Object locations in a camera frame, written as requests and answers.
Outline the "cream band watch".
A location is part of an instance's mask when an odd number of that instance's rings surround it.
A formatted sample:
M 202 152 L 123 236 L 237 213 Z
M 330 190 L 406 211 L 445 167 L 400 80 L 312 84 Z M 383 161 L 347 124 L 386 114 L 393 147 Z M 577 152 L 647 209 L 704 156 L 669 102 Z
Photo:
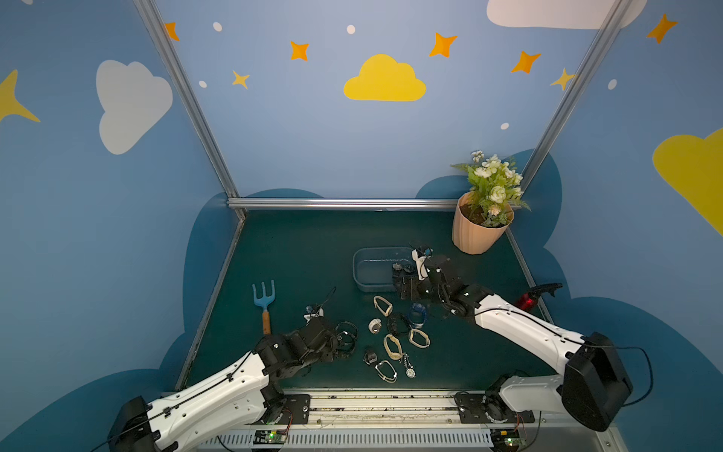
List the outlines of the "cream band watch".
M 408 341 L 416 348 L 429 348 L 431 340 L 427 333 L 419 329 L 411 329 L 408 333 Z

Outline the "transparent blue watch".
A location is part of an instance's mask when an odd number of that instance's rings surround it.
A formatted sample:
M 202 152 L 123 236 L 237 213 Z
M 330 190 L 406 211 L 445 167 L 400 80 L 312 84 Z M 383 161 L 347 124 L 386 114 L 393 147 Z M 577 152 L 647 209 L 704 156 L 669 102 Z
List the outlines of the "transparent blue watch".
M 419 302 L 412 303 L 407 314 L 407 320 L 412 329 L 423 329 L 427 322 L 427 307 Z

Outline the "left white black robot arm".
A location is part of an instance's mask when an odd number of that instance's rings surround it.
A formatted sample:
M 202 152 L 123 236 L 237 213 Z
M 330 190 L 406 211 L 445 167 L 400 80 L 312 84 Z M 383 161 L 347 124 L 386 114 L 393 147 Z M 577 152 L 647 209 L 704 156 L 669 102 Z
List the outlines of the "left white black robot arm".
M 330 363 L 337 329 L 313 318 L 286 334 L 263 336 L 239 360 L 183 391 L 126 402 L 107 438 L 110 451 L 188 451 L 239 425 L 282 416 L 280 381 L 315 363 Z

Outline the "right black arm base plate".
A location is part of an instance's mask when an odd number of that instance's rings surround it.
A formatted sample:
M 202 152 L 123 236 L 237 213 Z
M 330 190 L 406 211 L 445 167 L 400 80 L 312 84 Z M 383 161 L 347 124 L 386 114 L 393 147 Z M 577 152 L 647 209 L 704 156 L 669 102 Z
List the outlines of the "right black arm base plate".
M 463 424 L 521 424 L 534 423 L 530 411 L 513 412 L 496 394 L 457 392 L 453 396 Z

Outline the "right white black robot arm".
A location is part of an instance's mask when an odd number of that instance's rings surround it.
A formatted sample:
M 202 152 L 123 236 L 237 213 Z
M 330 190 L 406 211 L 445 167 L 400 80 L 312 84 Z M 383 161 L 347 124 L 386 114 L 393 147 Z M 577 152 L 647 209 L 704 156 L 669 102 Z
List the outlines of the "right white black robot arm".
M 634 387 L 619 349 L 601 333 L 564 330 L 481 286 L 466 284 L 444 255 L 391 265 L 401 299 L 438 302 L 448 314 L 471 320 L 537 356 L 553 369 L 542 377 L 500 378 L 484 393 L 481 409 L 493 423 L 518 412 L 561 412 L 592 431 L 606 431 Z

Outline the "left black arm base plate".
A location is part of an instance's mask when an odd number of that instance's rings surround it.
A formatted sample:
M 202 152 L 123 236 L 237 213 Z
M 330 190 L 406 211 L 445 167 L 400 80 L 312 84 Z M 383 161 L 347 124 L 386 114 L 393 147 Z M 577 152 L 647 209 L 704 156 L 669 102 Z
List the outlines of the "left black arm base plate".
M 265 412 L 257 424 L 306 425 L 309 422 L 311 399 L 308 394 L 290 394 L 266 402 Z

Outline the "black wide band watch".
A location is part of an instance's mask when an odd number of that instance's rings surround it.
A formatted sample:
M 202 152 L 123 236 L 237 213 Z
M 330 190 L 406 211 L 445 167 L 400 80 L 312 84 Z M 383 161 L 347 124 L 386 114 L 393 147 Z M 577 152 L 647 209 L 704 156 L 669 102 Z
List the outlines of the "black wide band watch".
M 335 327 L 337 341 L 335 357 L 337 359 L 350 358 L 357 350 L 358 336 L 359 330 L 355 324 L 346 320 L 340 321 Z

